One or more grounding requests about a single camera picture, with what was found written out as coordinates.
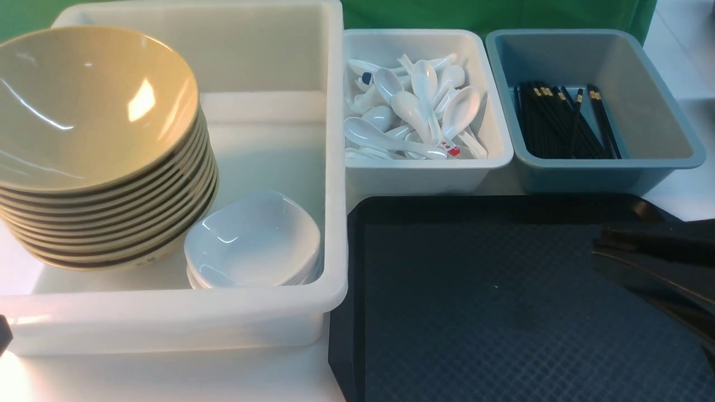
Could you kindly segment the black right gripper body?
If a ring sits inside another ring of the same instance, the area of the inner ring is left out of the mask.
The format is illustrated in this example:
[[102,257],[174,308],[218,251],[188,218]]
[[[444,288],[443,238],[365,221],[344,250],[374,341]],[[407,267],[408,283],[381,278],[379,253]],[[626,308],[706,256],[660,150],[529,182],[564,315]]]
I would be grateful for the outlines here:
[[592,255],[598,273],[686,328],[713,364],[712,219],[606,224]]

